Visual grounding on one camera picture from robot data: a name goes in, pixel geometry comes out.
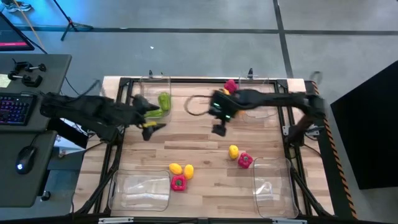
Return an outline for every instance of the gray desk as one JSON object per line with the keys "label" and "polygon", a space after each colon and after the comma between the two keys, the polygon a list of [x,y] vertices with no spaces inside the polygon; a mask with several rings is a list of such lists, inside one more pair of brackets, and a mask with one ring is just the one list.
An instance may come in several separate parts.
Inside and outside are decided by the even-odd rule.
{"label": "gray desk", "polygon": [[[58,93],[67,73],[71,55],[44,54],[0,54],[0,73],[8,74],[17,62],[28,61],[32,65],[44,63],[46,72],[34,71],[32,76],[41,75],[43,82],[38,88],[26,87],[20,80],[11,81],[7,88],[0,92],[20,93],[22,91]],[[40,114],[40,97],[27,126],[0,125],[0,207],[31,207],[39,194],[44,174],[52,153],[56,131],[46,131],[39,135],[34,143],[38,150],[34,166],[28,174],[16,172],[16,159],[19,151],[28,146],[37,133],[47,129],[50,121]]]}
{"label": "gray desk", "polygon": [[57,133],[47,131],[37,137],[38,148],[32,170],[25,175],[16,171],[18,152],[28,146],[36,134],[0,134],[0,207],[31,207],[47,170]]}
{"label": "gray desk", "polygon": [[[70,61],[71,55],[54,55],[54,54],[0,54],[0,74],[8,74],[14,68],[14,62],[12,58],[17,62],[29,62],[33,66],[43,63],[47,67],[46,72],[34,70],[32,73],[21,72],[20,74],[41,75],[43,81],[38,88],[26,87],[22,84],[20,79],[11,81],[7,88],[0,88],[0,92],[5,93],[20,93],[22,91],[31,91],[37,93],[42,91],[44,93],[53,92],[59,93],[62,87],[63,79],[65,78]],[[38,98],[37,104],[40,105],[41,98]],[[24,131],[24,132],[36,132],[44,131],[50,121],[50,118],[46,118],[40,114],[40,107],[36,106],[32,112],[29,123],[27,126],[6,126],[0,125],[0,132],[9,131]]]}

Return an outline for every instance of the wooden table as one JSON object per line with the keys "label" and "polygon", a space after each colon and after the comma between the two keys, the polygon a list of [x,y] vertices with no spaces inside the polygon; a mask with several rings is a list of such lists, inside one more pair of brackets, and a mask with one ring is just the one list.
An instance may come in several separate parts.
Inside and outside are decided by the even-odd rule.
{"label": "wooden table", "polygon": [[[103,88],[107,97],[116,97],[119,79],[120,77],[104,78]],[[305,91],[302,79],[288,79],[287,82],[289,91]],[[134,84],[134,93],[139,92],[136,86]],[[274,92],[272,85],[251,87]],[[212,116],[191,116],[184,111],[183,104],[191,95],[210,95],[213,90],[219,88],[222,88],[222,85],[173,83],[172,114],[166,127],[154,133],[149,142],[142,140],[141,130],[136,127],[127,128],[119,169],[168,170],[170,163],[177,162],[182,166],[192,164],[195,175],[188,181],[188,189],[185,192],[171,191],[169,206],[163,212],[112,211],[112,216],[260,217],[253,199],[252,177],[247,171],[238,169],[236,161],[229,159],[228,148],[229,145],[235,144],[240,152],[247,152],[253,157],[284,157],[277,110],[274,107],[259,109],[270,115],[268,118],[233,119],[227,124],[227,135],[217,136],[211,133],[212,124],[215,122]],[[197,112],[205,111],[208,109],[208,100],[193,100],[190,108]],[[301,111],[294,108],[295,120],[298,121],[301,116]],[[88,147],[97,143],[98,139],[93,137]],[[317,142],[306,139],[305,143],[318,150]],[[85,154],[73,199],[76,210],[86,202],[98,185],[105,147],[98,146]],[[308,188],[326,211],[333,214],[322,159],[305,147],[302,147],[301,153]],[[108,189],[107,187],[104,191],[101,204],[103,208],[108,198]],[[304,212],[303,197],[298,186],[297,193],[301,211]]]}

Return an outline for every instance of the desk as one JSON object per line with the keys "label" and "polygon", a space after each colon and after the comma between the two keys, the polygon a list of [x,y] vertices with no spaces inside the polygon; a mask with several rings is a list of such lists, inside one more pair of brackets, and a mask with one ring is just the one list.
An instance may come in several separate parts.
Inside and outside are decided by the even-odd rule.
{"label": "desk", "polygon": [[[0,92],[5,93],[20,93],[22,91],[31,91],[37,93],[42,91],[44,93],[52,92],[59,93],[62,87],[63,79],[65,78],[70,61],[72,59],[71,55],[53,55],[53,54],[0,54],[0,74],[8,74],[14,69],[15,59],[17,62],[29,62],[33,66],[43,63],[47,67],[46,72],[41,72],[39,70],[34,70],[32,73],[21,71],[20,75],[29,74],[35,77],[36,75],[41,75],[43,81],[38,88],[27,87],[22,84],[21,80],[11,81],[7,88],[0,88]],[[32,115],[27,126],[6,126],[0,125],[1,131],[44,131],[50,121],[50,118],[46,118],[40,114],[40,102],[41,99],[38,98],[35,110],[33,110]]]}
{"label": "desk", "polygon": [[[11,81],[7,88],[0,88],[3,93],[20,93],[21,91],[49,91],[58,93],[67,73],[71,55],[44,54],[0,54],[0,73],[8,74],[13,68],[14,58],[17,62],[28,61],[36,66],[44,63],[46,72],[34,71],[32,76],[41,75],[43,81],[38,88],[26,87],[20,80]],[[36,134],[47,129],[50,118],[40,114],[38,97],[32,116],[27,126],[0,125],[0,207],[31,207],[39,193],[40,186],[47,170],[52,153],[56,131],[46,131],[37,137],[34,145],[38,150],[32,170],[25,175],[16,172],[16,159],[19,151],[28,146]]]}
{"label": "desk", "polygon": [[[106,96],[116,98],[120,78],[104,78],[103,88]],[[195,168],[194,178],[188,181],[186,192],[171,192],[170,197],[173,199],[170,199],[168,208],[163,212],[112,211],[112,216],[259,218],[253,206],[251,186],[247,184],[251,182],[252,177],[242,175],[242,170],[235,169],[236,163],[228,162],[227,151],[230,144],[235,144],[240,148],[240,152],[248,152],[254,157],[284,157],[276,108],[263,108],[268,114],[275,116],[261,122],[247,123],[239,118],[232,120],[227,124],[227,135],[220,137],[211,134],[212,116],[191,116],[184,111],[183,104],[189,96],[210,95],[213,90],[222,88],[222,84],[190,83],[189,79],[195,77],[175,78],[184,79],[185,83],[172,81],[170,123],[154,133],[148,142],[142,140],[141,132],[136,127],[127,128],[119,169],[167,170],[170,163],[178,162],[181,165],[192,164]],[[284,82],[289,85],[289,91],[306,91],[303,80]],[[138,92],[139,88],[135,83],[133,93]],[[205,111],[208,109],[208,102],[199,101],[192,104],[192,107],[197,112]],[[302,116],[299,110],[293,110],[293,114],[296,121]],[[319,150],[317,142],[308,139],[305,142]],[[96,143],[98,140],[91,138],[88,146]],[[76,210],[85,203],[98,185],[105,147],[96,147],[85,154],[73,199]],[[305,148],[301,149],[301,155],[309,189],[328,212],[334,213],[321,157]],[[104,191],[101,211],[106,205],[107,195],[108,188]],[[304,212],[303,197],[298,186],[297,195],[300,209]]]}

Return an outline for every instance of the red toy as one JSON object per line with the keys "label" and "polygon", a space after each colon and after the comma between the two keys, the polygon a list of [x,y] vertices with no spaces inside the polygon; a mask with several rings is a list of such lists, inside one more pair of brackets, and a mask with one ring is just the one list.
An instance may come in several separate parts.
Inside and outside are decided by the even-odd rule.
{"label": "red toy", "polygon": [[185,186],[187,185],[187,180],[184,175],[176,175],[172,179],[171,188],[174,191],[183,191],[185,190]]}
{"label": "red toy", "polygon": [[238,86],[235,84],[234,80],[228,80],[224,84],[224,89],[228,90],[229,94],[233,94],[238,89]]}
{"label": "red toy", "polygon": [[241,166],[243,169],[249,168],[249,166],[252,162],[253,162],[253,158],[245,152],[241,154],[241,157],[239,157],[239,160],[238,160],[239,166]]}

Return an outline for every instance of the rgb keyboard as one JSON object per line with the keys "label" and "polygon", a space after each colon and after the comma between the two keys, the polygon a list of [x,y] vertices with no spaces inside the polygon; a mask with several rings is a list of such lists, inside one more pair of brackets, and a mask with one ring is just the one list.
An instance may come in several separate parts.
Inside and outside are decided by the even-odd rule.
{"label": "rgb keyboard", "polygon": [[0,125],[27,125],[35,102],[35,95],[0,93]]}

